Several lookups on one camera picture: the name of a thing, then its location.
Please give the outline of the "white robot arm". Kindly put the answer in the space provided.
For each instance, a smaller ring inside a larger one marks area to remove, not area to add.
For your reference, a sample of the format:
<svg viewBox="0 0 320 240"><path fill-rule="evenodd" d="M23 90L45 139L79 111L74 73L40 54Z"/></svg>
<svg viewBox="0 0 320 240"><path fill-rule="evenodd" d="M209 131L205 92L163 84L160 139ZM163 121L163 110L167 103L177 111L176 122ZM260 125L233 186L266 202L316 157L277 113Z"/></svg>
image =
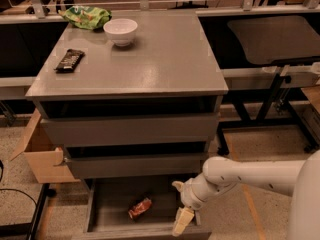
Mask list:
<svg viewBox="0 0 320 240"><path fill-rule="evenodd" d="M172 235L183 234L197 210L237 184L290 196L287 240L320 240L319 151L305 160L237 162L223 157L207 159L199 175L173 183L180 192L183 206L177 211Z"/></svg>

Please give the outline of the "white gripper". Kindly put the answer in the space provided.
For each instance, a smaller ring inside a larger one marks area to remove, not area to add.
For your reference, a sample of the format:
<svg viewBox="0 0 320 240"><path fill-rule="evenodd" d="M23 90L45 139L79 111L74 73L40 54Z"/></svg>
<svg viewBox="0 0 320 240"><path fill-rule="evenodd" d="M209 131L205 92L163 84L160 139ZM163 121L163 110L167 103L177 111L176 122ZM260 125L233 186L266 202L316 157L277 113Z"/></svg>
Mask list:
<svg viewBox="0 0 320 240"><path fill-rule="evenodd" d="M178 208L173 224L172 235L180 236L194 218L193 210L200 210L217 194L217 188L203 174L190 178L186 182L173 181L172 186L181 192L181 201L186 206Z"/></svg>

